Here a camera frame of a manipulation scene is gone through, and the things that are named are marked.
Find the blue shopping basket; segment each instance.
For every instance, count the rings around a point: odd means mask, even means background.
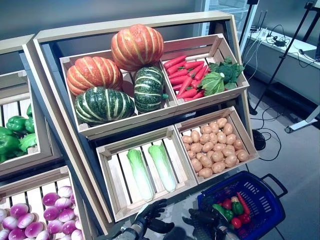
[[[273,179],[283,193],[277,195],[264,181],[267,177]],[[288,191],[270,173],[259,178],[247,171],[241,171],[203,191],[197,197],[198,208],[202,211],[210,211],[213,204],[222,203],[226,198],[237,196],[237,192],[248,205],[251,217],[250,223],[235,230],[242,240],[259,239],[285,219],[285,210],[279,198],[287,194]]]

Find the basket handle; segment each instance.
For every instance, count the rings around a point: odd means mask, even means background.
[[[281,190],[283,191],[283,193],[281,193],[280,195],[277,195],[277,194],[276,194],[278,198],[281,198],[281,197],[283,197],[284,195],[286,195],[286,194],[288,193],[287,188],[286,188],[275,176],[273,176],[271,173],[268,173],[267,175],[263,176],[263,177],[261,178],[261,180],[264,181],[264,179],[267,178],[267,177],[269,177],[269,178],[271,178],[273,181],[275,181],[276,184],[278,184],[278,186],[279,186],[279,187],[281,188]]]

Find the wooden crate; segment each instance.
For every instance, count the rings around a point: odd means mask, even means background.
[[[155,192],[152,201],[170,198],[197,184],[179,138],[177,130],[171,125],[96,149],[115,221],[137,213],[146,203],[139,193],[127,158],[129,149],[137,149],[143,153],[144,163],[151,176],[150,182]],[[171,193],[164,189],[155,164],[148,153],[148,147],[161,143],[165,145],[177,182],[176,190]]]
[[[41,112],[38,102],[31,94],[31,85],[26,71],[21,70],[0,75],[0,126],[5,127],[12,116],[27,116],[29,104],[37,145],[28,148],[26,155],[0,163],[0,176],[22,170],[61,156],[57,143],[50,134],[48,124]]]
[[[208,63],[223,62],[227,56],[231,57],[232,63],[237,62],[225,37],[221,33],[164,42],[164,54],[161,58],[162,63],[182,55],[187,55],[187,58],[185,59],[187,62],[204,61],[205,65],[208,65]],[[235,89],[223,91],[188,102],[185,102],[183,99],[177,99],[174,94],[173,97],[178,104],[175,115],[189,113],[207,106],[234,99],[249,87],[243,73],[238,77],[236,84],[237,88]]]
[[[86,136],[89,140],[101,138],[107,135],[111,135],[114,133],[118,133],[121,131],[125,131],[128,129],[136,128],[142,125],[146,125],[152,122],[156,122],[159,120],[167,119],[170,117],[173,117],[177,108],[177,102],[175,101],[174,92],[170,86],[170,83],[168,82],[167,78],[165,78],[165,86],[164,91],[166,94],[168,94],[168,99],[165,101],[163,100],[161,109],[147,112],[144,114],[139,114],[137,109],[135,109],[135,115],[132,117],[128,117],[125,119],[92,126],[90,127],[86,123],[80,124],[80,122],[77,119],[75,108],[74,108],[74,102],[76,97],[72,95],[72,93],[69,91],[68,85],[67,85],[67,72],[68,69],[75,64],[75,61],[82,57],[103,57],[106,59],[113,60],[111,50],[106,51],[99,51],[99,52],[92,52],[87,54],[80,54],[80,55],[74,55],[74,56],[67,56],[60,58],[63,76],[65,80],[65,85],[67,88],[67,92],[69,95],[69,100],[72,105],[72,112],[73,117],[75,118],[75,124],[77,127],[77,130],[79,133]],[[154,64],[156,67],[161,68],[161,63],[157,62]],[[122,90],[126,94],[128,94],[132,100],[134,100],[134,72],[128,72],[125,70],[121,70],[123,74],[123,84],[122,84]]]
[[[233,106],[175,124],[175,127],[179,132],[181,144],[183,144],[181,139],[183,135],[190,136],[190,133],[192,130],[197,130],[200,133],[200,126],[208,125],[209,123],[214,122],[219,118],[226,118],[227,122],[232,125],[233,133],[236,135],[237,139],[242,140],[243,149],[245,149],[249,153],[249,159],[247,161],[240,162],[233,167],[226,168],[222,172],[214,173],[211,177],[208,177],[208,178],[197,176],[194,168],[191,166],[192,171],[196,176],[196,181],[198,184],[201,184],[205,181],[213,179],[221,174],[224,174],[232,169],[235,169],[243,164],[249,163],[252,160],[259,158],[259,154],[257,153],[257,150],[255,149],[255,146],[252,143],[251,138],[249,137],[244,125],[242,124],[239,118],[239,115],[237,114],[235,107]],[[185,147],[183,147],[183,152],[184,152],[185,158],[189,159],[189,156]]]
[[[14,204],[27,204],[29,212],[36,214],[37,221],[45,224],[45,228],[47,228],[48,221],[44,219],[44,210],[48,207],[42,204],[42,198],[47,193],[56,193],[62,186],[72,187],[75,205],[79,209],[78,219],[81,223],[83,237],[86,240],[92,240],[97,236],[97,230],[88,218],[87,208],[78,189],[74,187],[67,166],[0,186],[0,209],[9,210]],[[50,239],[60,239],[63,236],[63,233],[57,233]]]

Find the green striped squash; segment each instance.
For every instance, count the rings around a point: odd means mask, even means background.
[[[134,103],[139,113],[147,113],[161,107],[165,78],[155,66],[143,67],[136,72],[134,79]]]
[[[124,92],[92,87],[75,98],[77,118],[89,125],[99,125],[131,117],[134,101]]]

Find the orange pumpkin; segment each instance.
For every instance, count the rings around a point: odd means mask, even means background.
[[[135,24],[112,37],[111,50],[113,60],[121,69],[136,71],[161,58],[164,40],[153,28]]]
[[[93,87],[120,90],[123,76],[110,59],[85,56],[77,59],[68,69],[66,82],[70,92],[77,96]]]

